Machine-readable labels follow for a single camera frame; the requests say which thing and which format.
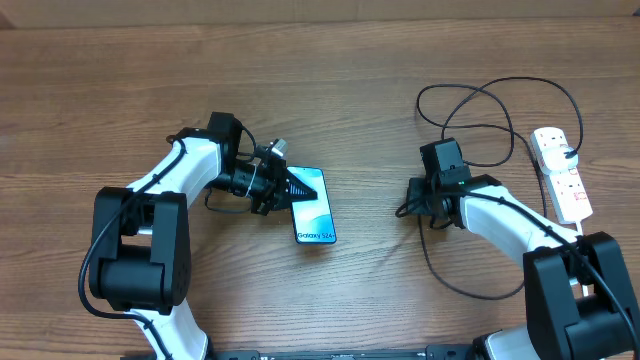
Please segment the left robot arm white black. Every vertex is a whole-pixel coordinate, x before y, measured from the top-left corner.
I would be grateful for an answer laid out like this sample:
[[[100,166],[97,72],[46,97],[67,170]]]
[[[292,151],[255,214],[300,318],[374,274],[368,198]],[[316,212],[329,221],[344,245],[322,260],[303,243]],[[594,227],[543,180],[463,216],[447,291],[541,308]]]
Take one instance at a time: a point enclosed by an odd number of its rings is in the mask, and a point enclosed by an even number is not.
[[[214,112],[206,128],[168,136],[171,151],[146,176],[96,195],[91,245],[78,275],[80,302],[95,317],[134,321],[154,359],[216,356],[187,301],[188,211],[203,190],[246,198],[259,215],[320,196],[287,169],[276,146],[240,152],[247,132],[233,114]]]

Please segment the Galaxy smartphone blue screen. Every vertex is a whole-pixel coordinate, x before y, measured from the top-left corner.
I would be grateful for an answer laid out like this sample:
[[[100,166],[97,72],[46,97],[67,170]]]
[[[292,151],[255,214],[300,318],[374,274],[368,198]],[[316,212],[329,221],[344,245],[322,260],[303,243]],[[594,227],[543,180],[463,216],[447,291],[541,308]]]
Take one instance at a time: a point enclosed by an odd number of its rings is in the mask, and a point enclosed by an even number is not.
[[[314,200],[292,203],[294,235],[299,244],[333,244],[336,231],[331,214],[324,172],[319,168],[289,166],[288,170],[317,193]]]

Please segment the white charger plug adapter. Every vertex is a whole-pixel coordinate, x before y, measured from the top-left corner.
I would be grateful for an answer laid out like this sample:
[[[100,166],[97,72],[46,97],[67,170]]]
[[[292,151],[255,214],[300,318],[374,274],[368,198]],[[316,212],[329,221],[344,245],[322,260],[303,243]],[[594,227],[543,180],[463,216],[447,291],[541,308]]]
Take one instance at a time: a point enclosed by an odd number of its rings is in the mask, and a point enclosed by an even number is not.
[[[541,171],[545,175],[573,169],[579,163],[577,153],[568,146],[544,147],[538,152],[537,159]]]

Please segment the white power strip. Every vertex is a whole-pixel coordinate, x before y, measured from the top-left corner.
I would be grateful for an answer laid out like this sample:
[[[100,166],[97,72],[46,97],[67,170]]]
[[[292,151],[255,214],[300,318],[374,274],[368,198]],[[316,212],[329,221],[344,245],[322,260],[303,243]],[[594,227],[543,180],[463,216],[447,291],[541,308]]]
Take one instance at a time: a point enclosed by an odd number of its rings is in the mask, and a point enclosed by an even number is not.
[[[533,131],[530,139],[537,162],[537,154],[544,147],[570,147],[564,132],[555,127],[538,128]],[[543,176],[559,223],[578,224],[593,214],[577,166],[557,174],[543,173]]]

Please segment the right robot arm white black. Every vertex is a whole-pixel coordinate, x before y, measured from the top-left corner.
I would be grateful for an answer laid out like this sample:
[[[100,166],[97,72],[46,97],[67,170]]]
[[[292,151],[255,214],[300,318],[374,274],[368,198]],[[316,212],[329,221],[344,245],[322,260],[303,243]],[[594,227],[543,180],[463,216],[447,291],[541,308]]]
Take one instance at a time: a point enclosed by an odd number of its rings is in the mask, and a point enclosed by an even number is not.
[[[469,345],[441,345],[430,358],[604,359],[639,352],[639,306],[618,242],[582,235],[515,199],[500,181],[472,176],[449,138],[420,149],[422,178],[409,181],[397,217],[430,217],[488,240],[523,271],[526,322],[481,335]]]

